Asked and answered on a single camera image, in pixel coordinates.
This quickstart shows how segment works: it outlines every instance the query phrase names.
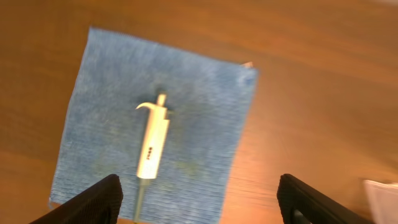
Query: black object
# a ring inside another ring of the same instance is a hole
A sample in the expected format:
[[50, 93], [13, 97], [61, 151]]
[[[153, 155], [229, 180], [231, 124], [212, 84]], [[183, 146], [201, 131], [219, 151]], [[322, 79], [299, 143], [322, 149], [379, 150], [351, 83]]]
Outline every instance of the black object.
[[113, 224], [122, 199], [119, 177], [111, 174], [31, 224]]
[[285, 224], [372, 223], [290, 174], [280, 177], [277, 198]]

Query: beige lighter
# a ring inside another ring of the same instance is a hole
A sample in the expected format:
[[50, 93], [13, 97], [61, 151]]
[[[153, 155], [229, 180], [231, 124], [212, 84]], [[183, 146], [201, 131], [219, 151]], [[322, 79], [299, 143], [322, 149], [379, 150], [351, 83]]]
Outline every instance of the beige lighter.
[[157, 97], [157, 103], [141, 103], [136, 109], [146, 107], [150, 109], [141, 157], [138, 164], [137, 176], [142, 179], [155, 179], [162, 157], [163, 145], [169, 128], [167, 108], [164, 107], [166, 94]]

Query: wooden table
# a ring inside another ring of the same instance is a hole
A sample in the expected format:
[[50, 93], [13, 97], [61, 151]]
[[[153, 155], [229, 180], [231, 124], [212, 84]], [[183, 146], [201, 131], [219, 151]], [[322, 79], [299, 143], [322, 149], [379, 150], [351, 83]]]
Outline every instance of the wooden table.
[[394, 1], [1, 0], [0, 223], [47, 213], [89, 26], [261, 71], [221, 223], [282, 223], [291, 173], [370, 218], [363, 179], [398, 181]]

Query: blue cloth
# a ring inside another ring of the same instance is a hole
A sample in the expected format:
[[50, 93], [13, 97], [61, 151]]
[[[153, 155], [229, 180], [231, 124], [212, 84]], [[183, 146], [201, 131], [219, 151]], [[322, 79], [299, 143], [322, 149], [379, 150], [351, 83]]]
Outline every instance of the blue cloth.
[[170, 120], [157, 179], [141, 218], [218, 223], [257, 70], [155, 42], [90, 29], [73, 91], [50, 201], [64, 203], [108, 174], [123, 188], [119, 216], [132, 219], [148, 110], [167, 93]]

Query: wooden surface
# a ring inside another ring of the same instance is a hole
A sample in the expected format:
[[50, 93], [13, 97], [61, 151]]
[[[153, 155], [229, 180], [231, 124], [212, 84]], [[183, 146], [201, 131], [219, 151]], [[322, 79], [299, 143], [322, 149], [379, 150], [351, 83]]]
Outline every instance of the wooden surface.
[[27, 223], [49, 211], [89, 26], [252, 61], [261, 71], [221, 223], [282, 223], [275, 193], [283, 173], [367, 218], [362, 180], [398, 181], [398, 6], [365, 0], [0, 2], [0, 223]]

